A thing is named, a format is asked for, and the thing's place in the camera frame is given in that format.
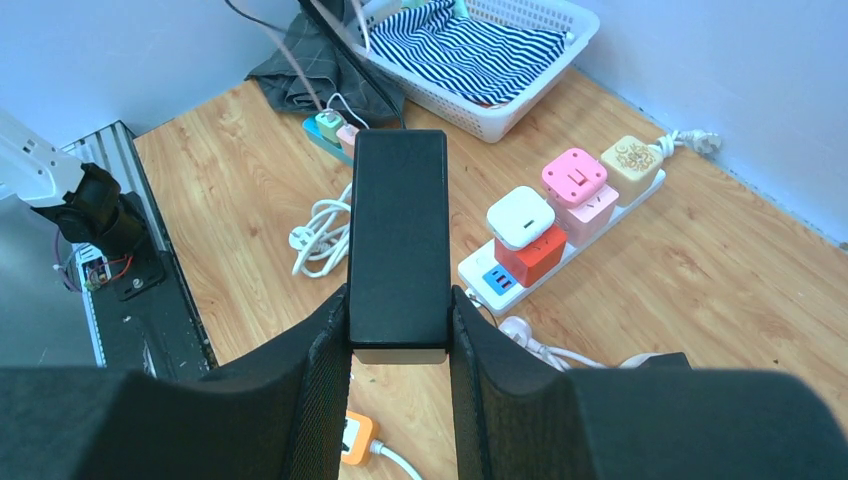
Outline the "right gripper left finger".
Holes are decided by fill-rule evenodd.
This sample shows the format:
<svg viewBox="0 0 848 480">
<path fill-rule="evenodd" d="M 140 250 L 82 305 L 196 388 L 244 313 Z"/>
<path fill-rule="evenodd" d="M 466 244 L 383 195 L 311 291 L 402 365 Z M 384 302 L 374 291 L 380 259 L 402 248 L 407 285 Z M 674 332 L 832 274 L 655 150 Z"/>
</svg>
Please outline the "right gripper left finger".
<svg viewBox="0 0 848 480">
<path fill-rule="evenodd" d="M 5 479 L 334 479 L 350 385 L 345 288 L 195 381 L 5 368 Z"/>
</svg>

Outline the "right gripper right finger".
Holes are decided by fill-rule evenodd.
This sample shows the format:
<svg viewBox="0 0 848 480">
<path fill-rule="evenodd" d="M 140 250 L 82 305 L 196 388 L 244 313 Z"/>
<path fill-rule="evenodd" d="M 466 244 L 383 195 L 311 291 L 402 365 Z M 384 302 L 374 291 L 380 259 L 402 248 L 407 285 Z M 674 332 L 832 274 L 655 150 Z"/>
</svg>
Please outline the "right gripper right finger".
<svg viewBox="0 0 848 480">
<path fill-rule="evenodd" d="M 843 479 L 847 440 L 775 371 L 558 371 L 454 287 L 449 352 L 462 479 Z"/>
</svg>

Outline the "orange power strip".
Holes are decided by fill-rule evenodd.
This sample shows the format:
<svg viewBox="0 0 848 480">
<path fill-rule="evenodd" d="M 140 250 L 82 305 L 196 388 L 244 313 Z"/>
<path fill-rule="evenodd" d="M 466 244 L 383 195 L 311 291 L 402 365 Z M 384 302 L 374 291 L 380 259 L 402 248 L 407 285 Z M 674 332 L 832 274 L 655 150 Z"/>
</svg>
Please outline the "orange power strip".
<svg viewBox="0 0 848 480">
<path fill-rule="evenodd" d="M 379 436 L 379 424 L 371 417 L 347 410 L 342 436 L 341 462 L 363 466 L 372 456 L 371 445 Z"/>
</svg>

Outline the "black power adapter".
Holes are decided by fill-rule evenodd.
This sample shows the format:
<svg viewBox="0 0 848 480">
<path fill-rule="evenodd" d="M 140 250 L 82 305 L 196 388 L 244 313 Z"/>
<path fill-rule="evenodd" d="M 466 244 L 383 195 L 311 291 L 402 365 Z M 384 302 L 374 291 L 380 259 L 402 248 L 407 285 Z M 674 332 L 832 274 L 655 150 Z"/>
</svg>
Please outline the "black power adapter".
<svg viewBox="0 0 848 480">
<path fill-rule="evenodd" d="M 360 132 L 350 226 L 347 317 L 358 360 L 444 362 L 452 306 L 446 134 Z"/>
</svg>

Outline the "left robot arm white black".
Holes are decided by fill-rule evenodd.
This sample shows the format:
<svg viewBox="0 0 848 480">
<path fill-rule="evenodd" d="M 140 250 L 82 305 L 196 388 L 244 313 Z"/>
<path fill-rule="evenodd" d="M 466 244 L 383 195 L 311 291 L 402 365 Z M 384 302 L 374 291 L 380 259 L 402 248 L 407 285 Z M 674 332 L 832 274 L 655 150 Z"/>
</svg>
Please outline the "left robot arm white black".
<svg viewBox="0 0 848 480">
<path fill-rule="evenodd" d="M 68 242 L 97 249 L 98 258 L 77 262 L 83 289 L 110 288 L 127 301 L 165 279 L 140 197 L 124 193 L 107 170 L 60 150 L 6 111 L 1 183 Z"/>
</svg>

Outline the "red plug adapter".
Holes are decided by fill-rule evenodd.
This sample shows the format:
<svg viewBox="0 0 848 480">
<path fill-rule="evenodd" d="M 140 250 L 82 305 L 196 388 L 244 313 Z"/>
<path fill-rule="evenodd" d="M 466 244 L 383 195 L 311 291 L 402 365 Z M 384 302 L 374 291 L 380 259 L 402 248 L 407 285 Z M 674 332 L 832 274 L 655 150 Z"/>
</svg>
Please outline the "red plug adapter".
<svg viewBox="0 0 848 480">
<path fill-rule="evenodd" d="M 567 232 L 552 225 L 521 250 L 509 250 L 495 239 L 495 259 L 519 284 L 531 287 L 556 267 L 565 251 Z"/>
</svg>

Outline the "white plug adapter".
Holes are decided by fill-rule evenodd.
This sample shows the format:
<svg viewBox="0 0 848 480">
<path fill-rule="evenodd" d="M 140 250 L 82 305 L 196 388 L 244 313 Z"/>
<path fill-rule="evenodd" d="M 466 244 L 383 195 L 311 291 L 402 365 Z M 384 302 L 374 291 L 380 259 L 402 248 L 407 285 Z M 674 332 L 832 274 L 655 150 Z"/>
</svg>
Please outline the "white plug adapter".
<svg viewBox="0 0 848 480">
<path fill-rule="evenodd" d="M 529 186 L 518 186 L 487 211 L 489 229 L 501 244 L 518 251 L 539 238 L 555 221 L 553 208 Z"/>
</svg>

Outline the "pink plug adapter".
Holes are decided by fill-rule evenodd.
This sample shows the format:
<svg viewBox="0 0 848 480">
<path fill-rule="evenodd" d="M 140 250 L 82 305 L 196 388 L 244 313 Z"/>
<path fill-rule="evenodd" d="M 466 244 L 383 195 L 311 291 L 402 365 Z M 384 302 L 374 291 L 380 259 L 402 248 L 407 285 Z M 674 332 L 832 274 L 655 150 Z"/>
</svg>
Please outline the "pink plug adapter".
<svg viewBox="0 0 848 480">
<path fill-rule="evenodd" d="M 612 217 L 619 194 L 607 178 L 606 168 L 580 148 L 566 150 L 542 169 L 555 222 L 575 248 L 588 244 Z"/>
</svg>

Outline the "beige round-pattern plug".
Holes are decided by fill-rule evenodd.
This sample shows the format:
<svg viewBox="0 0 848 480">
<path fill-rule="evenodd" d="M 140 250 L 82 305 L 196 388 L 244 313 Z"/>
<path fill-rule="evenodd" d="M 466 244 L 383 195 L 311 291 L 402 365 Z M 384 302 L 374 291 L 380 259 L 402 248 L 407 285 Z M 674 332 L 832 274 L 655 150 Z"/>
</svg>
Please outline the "beige round-pattern plug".
<svg viewBox="0 0 848 480">
<path fill-rule="evenodd" d="M 663 162 L 652 146 L 625 135 L 605 150 L 600 163 L 607 170 L 606 183 L 619 194 L 617 205 L 626 207 L 653 183 Z"/>
</svg>

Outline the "salmon plug adapter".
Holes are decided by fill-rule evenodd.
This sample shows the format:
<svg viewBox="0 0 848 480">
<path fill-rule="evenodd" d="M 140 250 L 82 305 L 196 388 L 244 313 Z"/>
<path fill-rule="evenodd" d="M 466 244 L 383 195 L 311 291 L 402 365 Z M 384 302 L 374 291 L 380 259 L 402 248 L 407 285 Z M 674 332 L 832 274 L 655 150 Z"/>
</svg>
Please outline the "salmon plug adapter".
<svg viewBox="0 0 848 480">
<path fill-rule="evenodd" d="M 337 139 L 344 154 L 350 159 L 354 158 L 355 141 L 358 133 L 359 129 L 350 123 L 345 123 L 336 132 Z"/>
</svg>

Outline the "green plug adapter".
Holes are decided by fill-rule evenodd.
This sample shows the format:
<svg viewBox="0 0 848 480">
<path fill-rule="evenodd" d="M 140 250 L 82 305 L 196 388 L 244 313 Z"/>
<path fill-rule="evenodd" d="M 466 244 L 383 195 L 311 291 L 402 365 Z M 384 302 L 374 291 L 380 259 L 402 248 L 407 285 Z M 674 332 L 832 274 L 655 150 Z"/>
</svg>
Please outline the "green plug adapter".
<svg viewBox="0 0 848 480">
<path fill-rule="evenodd" d="M 334 110 L 328 110 L 318 113 L 314 120 L 322 138 L 334 145 L 339 145 L 336 132 L 346 123 L 344 117 Z"/>
</svg>

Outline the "white plastic basket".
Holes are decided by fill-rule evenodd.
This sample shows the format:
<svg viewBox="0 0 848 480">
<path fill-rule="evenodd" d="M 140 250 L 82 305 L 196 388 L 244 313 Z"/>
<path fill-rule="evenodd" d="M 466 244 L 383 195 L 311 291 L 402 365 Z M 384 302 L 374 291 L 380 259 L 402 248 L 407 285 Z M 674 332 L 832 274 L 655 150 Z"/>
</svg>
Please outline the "white plastic basket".
<svg viewBox="0 0 848 480">
<path fill-rule="evenodd" d="M 353 50 L 412 102 L 495 143 L 565 75 L 600 28 L 569 1 L 369 1 Z"/>
</svg>

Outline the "dark grey plaid cloth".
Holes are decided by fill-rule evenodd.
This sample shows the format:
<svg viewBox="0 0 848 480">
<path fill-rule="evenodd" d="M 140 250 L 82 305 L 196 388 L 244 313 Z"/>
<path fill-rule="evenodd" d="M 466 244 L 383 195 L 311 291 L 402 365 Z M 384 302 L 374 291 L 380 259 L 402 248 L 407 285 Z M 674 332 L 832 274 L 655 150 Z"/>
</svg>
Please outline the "dark grey plaid cloth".
<svg viewBox="0 0 848 480">
<path fill-rule="evenodd" d="M 390 106 L 304 13 L 299 13 L 289 24 L 283 43 L 303 70 L 322 106 L 331 95 L 339 93 L 371 126 L 383 126 L 396 118 Z M 319 111 L 308 85 L 300 80 L 279 50 L 251 70 L 247 78 L 256 82 L 270 107 L 277 112 L 315 114 Z"/>
</svg>

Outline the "blue white striped cloth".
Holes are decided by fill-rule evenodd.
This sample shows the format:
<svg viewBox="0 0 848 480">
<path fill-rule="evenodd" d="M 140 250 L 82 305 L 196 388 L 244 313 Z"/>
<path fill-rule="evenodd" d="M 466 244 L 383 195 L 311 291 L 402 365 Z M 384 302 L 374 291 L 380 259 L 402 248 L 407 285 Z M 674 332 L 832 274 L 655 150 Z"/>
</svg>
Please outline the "blue white striped cloth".
<svg viewBox="0 0 848 480">
<path fill-rule="evenodd" d="M 499 25 L 455 14 L 453 1 L 426 1 L 374 26 L 371 50 L 476 104 L 523 93 L 570 46 L 563 31 Z"/>
</svg>

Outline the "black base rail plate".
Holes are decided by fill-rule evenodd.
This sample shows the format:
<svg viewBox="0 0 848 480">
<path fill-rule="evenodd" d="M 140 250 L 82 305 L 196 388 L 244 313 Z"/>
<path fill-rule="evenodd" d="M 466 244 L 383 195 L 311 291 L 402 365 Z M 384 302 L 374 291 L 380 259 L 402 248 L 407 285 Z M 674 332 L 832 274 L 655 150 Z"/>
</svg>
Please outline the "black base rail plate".
<svg viewBox="0 0 848 480">
<path fill-rule="evenodd" d="M 117 121 L 65 150 L 109 171 L 148 228 L 147 240 L 128 260 L 110 260 L 80 243 L 63 261 L 64 273 L 81 293 L 96 365 L 142 369 L 177 381 L 202 377 L 217 360 L 133 133 Z"/>
</svg>

